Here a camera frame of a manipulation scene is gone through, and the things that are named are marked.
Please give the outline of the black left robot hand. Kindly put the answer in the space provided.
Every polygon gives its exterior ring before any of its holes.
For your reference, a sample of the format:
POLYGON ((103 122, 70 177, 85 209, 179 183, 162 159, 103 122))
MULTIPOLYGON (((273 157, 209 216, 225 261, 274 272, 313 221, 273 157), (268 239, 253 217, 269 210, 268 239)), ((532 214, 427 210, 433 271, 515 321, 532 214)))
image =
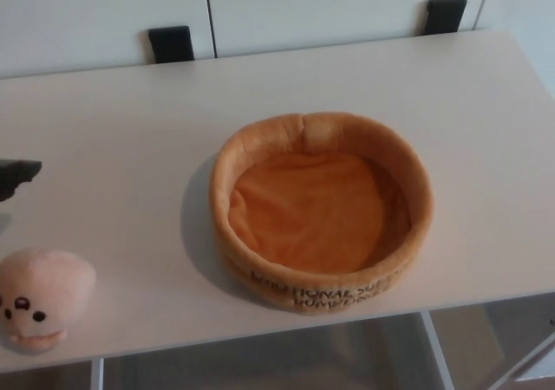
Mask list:
POLYGON ((31 182, 41 169, 42 162, 38 160, 1 159, 0 201, 12 198, 17 187, 31 182))

